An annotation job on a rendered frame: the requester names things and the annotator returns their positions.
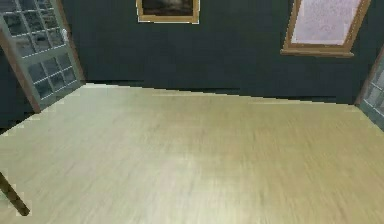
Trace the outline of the wooden framed window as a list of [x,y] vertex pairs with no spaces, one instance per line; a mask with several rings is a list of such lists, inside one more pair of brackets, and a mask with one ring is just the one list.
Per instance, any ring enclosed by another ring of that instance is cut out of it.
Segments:
[[371,0],[294,0],[282,55],[353,57]]

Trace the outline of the grey glazed room door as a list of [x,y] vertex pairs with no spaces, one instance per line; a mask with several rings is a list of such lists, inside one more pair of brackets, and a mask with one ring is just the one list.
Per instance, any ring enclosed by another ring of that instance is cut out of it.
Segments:
[[384,132],[384,45],[371,67],[355,105]]
[[34,112],[85,84],[63,0],[0,0],[0,47]]

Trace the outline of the brown wooden furniture leg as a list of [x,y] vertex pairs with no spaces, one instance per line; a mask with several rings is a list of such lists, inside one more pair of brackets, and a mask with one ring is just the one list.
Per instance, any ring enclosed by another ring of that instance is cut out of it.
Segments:
[[10,201],[10,203],[15,207],[15,209],[22,216],[28,216],[30,209],[26,206],[23,200],[19,197],[17,192],[10,185],[6,177],[0,172],[0,190],[5,195],[5,197]]

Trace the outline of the dark picture in wooden frame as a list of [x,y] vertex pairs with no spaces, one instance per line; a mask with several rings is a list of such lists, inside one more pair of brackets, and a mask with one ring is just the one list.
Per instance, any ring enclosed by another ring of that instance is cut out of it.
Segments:
[[199,23],[200,0],[136,0],[136,8],[143,23]]

